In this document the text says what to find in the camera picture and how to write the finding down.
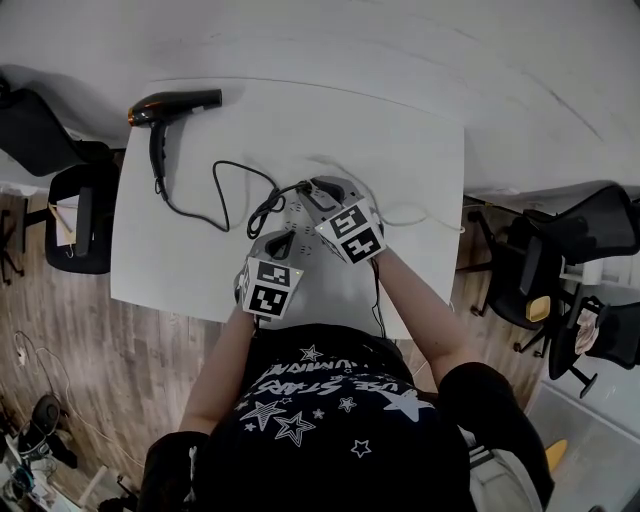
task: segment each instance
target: black t-shirt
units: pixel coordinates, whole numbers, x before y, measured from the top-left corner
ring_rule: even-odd
[[[169,434],[151,447],[138,510],[181,510],[191,490],[193,510],[269,502],[474,510],[458,426],[513,452],[546,506],[553,482],[544,448],[506,379],[468,363],[449,372],[439,391],[413,387],[395,347],[360,331],[263,330],[243,392],[211,436]]]

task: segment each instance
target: white wall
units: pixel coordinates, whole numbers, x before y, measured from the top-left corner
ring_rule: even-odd
[[[319,84],[464,124],[468,189],[640,184],[638,48],[632,0],[0,4],[2,68],[73,128],[125,141],[153,79]]]

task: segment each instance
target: white star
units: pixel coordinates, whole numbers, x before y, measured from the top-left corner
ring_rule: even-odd
[[[420,409],[435,409],[429,402],[418,400],[418,393],[415,389],[408,389],[401,395],[388,391],[377,391],[391,402],[384,408],[385,411],[402,411],[414,423],[420,420]]]
[[[361,459],[365,453],[371,453],[371,450],[369,449],[369,440],[356,441],[356,444],[351,448],[351,451],[355,453],[359,459]]]
[[[274,420],[276,420],[278,423],[280,423],[280,425],[282,426],[282,428],[280,429],[280,431],[276,434],[276,439],[280,439],[282,437],[288,437],[289,439],[291,439],[294,444],[300,448],[300,445],[302,444],[302,433],[306,432],[307,430],[313,430],[315,427],[315,425],[312,425],[311,423],[309,423],[308,421],[304,421],[302,419],[302,411],[300,411],[298,414],[296,414],[293,418],[290,419],[286,419],[286,418],[273,418]],[[289,425],[295,423],[295,433],[294,433],[294,429],[292,429]]]
[[[267,421],[269,421],[269,418],[271,416],[273,416],[274,414],[278,414],[280,412],[287,412],[286,409],[278,409],[276,407],[277,403],[278,403],[278,400],[276,400],[275,402],[271,402],[270,404],[267,404],[267,405],[263,405],[260,402],[256,402],[255,403],[256,408],[253,411],[245,414],[242,418],[240,418],[240,421],[248,420],[249,418],[258,418],[258,426],[260,427],[261,431],[264,431],[264,428],[267,426]]]
[[[340,405],[338,406],[338,409],[344,409],[345,412],[351,412],[351,409],[354,408],[356,405],[358,405],[358,404],[356,404],[353,401],[352,397],[341,398],[340,399]]]
[[[316,352],[315,345],[311,345],[311,348],[301,348],[300,350],[302,350],[302,353],[304,354],[300,361],[313,361],[315,363],[316,358],[322,355],[320,352]]]

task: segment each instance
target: white cable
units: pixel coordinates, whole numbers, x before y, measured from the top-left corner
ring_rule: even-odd
[[[420,370],[422,370],[426,365],[427,365],[427,362],[425,361],[424,363],[422,363],[422,366],[420,368],[418,368],[415,372],[411,374],[411,377],[413,378],[416,375],[418,375],[420,373]]]
[[[457,233],[462,234],[462,233],[465,232],[464,226],[452,226],[451,224],[449,224],[447,222],[444,222],[443,220],[440,220],[438,217],[433,215],[433,213],[431,213],[427,208],[425,208],[421,204],[417,204],[417,203],[409,203],[409,202],[407,202],[407,203],[402,203],[402,204],[404,206],[411,206],[413,208],[416,208],[416,209],[422,211],[422,217],[421,218],[419,218],[417,220],[413,220],[413,221],[408,221],[408,222],[390,221],[389,219],[385,218],[382,215],[382,212],[380,211],[380,208],[378,207],[378,200],[376,199],[376,196],[373,193],[373,190],[371,190],[369,188],[369,186],[364,181],[362,181],[360,178],[358,178],[352,172],[348,171],[345,167],[343,167],[339,162],[337,162],[333,158],[331,158],[329,156],[326,156],[326,155],[313,155],[313,156],[307,157],[307,160],[310,160],[311,162],[316,162],[316,163],[319,163],[319,164],[323,164],[323,165],[332,165],[336,169],[339,169],[340,171],[345,173],[350,178],[352,178],[355,181],[357,181],[362,186],[362,188],[364,188],[367,191],[369,196],[371,196],[371,200],[373,201],[373,207],[375,208],[376,212],[378,212],[378,217],[380,217],[380,220],[384,224],[386,224],[387,226],[391,226],[391,227],[415,226],[416,224],[420,224],[421,222],[424,222],[427,219],[433,219],[437,223],[441,224],[442,226],[444,226],[446,228],[449,228],[449,229],[451,229],[451,230],[453,230],[453,231],[455,231]]]
[[[26,339],[29,342],[29,345],[31,346],[31,351],[35,354],[36,356],[36,360],[38,361],[38,363],[40,364],[40,366],[42,367],[45,376],[47,377],[47,380],[49,381],[49,387],[51,388],[51,393],[55,394],[54,390],[53,390],[53,385],[51,383],[51,379],[49,378],[49,373],[47,372],[47,369],[45,368],[44,364],[42,363],[42,360],[40,359],[40,354],[39,352],[46,352],[47,354],[49,354],[49,356],[51,356],[52,358],[54,358],[58,364],[60,365],[60,368],[62,368],[62,371],[64,372],[64,376],[67,379],[67,385],[65,387],[65,397],[67,399],[67,405],[69,406],[69,409],[71,409],[71,412],[73,414],[75,414],[77,416],[77,418],[84,423],[87,427],[91,428],[96,434],[98,434],[100,437],[102,437],[103,439],[109,441],[111,444],[113,444],[118,450],[120,450],[131,462],[133,462],[134,464],[137,464],[138,466],[140,466],[141,468],[144,467],[144,464],[142,464],[141,462],[137,461],[136,459],[134,459],[131,455],[129,455],[129,452],[127,452],[124,448],[122,448],[122,446],[120,446],[120,444],[118,444],[117,441],[115,441],[114,439],[111,439],[109,436],[103,434],[97,427],[94,427],[91,423],[89,423],[88,421],[86,421],[82,415],[73,407],[73,402],[71,401],[71,397],[69,396],[69,389],[71,388],[71,379],[69,378],[69,374],[67,373],[67,369],[64,367],[64,364],[62,364],[62,361],[60,360],[60,358],[55,355],[53,352],[51,352],[51,350],[49,350],[46,347],[38,347],[36,348],[35,345],[33,344],[33,342],[31,341],[31,338],[29,338],[29,336],[27,336],[24,332],[22,331],[16,331],[13,335],[13,343],[14,343],[14,347],[16,348],[16,350],[18,349],[18,334],[20,334],[24,339]],[[27,361],[30,361],[29,358],[29,352],[27,351]]]

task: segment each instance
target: hair dryer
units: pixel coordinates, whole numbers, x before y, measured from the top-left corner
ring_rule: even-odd
[[[141,99],[129,109],[131,126],[151,126],[149,157],[153,175],[156,178],[156,194],[160,194],[165,202],[169,203],[169,195],[164,184],[164,143],[167,126],[176,119],[200,109],[208,110],[220,105],[222,105],[222,91],[213,89],[159,92]]]

